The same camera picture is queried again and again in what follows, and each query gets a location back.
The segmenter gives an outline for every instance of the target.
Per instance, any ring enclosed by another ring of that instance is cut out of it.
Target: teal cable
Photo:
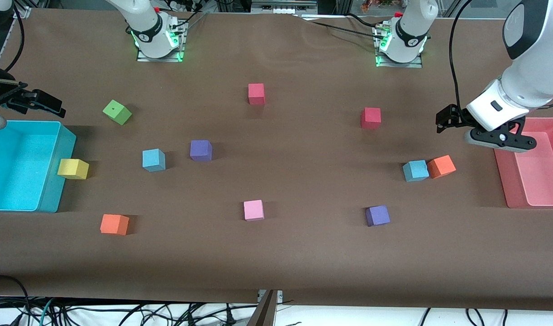
[[[45,314],[47,313],[47,310],[51,305],[51,301],[53,301],[53,298],[47,301],[47,303],[45,304],[45,307],[43,307],[43,311],[41,312],[41,319],[39,319],[39,326],[43,326],[43,319],[45,318]]]

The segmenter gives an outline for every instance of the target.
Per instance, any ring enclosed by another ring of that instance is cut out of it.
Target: pink bin
[[[510,208],[553,208],[553,118],[526,118],[522,134],[536,138],[525,153],[494,150]]]

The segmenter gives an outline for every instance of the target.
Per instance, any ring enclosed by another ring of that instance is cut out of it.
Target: brown table
[[[41,296],[253,302],[279,288],[297,304],[553,309],[553,210],[506,208],[492,150],[435,133],[454,100],[451,22],[434,23],[423,69],[399,69],[375,67],[366,37],[210,14],[174,64],[135,62],[118,12],[33,10],[11,72],[63,100],[90,179],[66,182],[58,213],[0,213],[0,273]],[[463,103],[510,64],[501,27],[459,23]],[[0,66],[17,44],[15,28]],[[251,82],[264,108],[247,104]],[[111,99],[133,113],[124,126],[101,112]],[[378,130],[359,128],[367,106],[382,108]],[[210,139],[214,161],[191,161],[192,139]],[[166,171],[142,169],[152,148]],[[403,163],[445,154],[456,173],[403,179]],[[267,219],[244,221],[255,199]],[[367,227],[377,205],[391,224]],[[101,235],[104,213],[132,217],[132,234]]]

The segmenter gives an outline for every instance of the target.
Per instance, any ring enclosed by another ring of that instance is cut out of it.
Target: yellow cube
[[[88,177],[90,165],[80,159],[64,158],[59,163],[57,175],[66,179],[85,180]]]

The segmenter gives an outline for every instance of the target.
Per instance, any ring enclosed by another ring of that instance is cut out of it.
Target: blue bin
[[[57,121],[9,120],[0,130],[0,211],[55,213],[76,136]]]

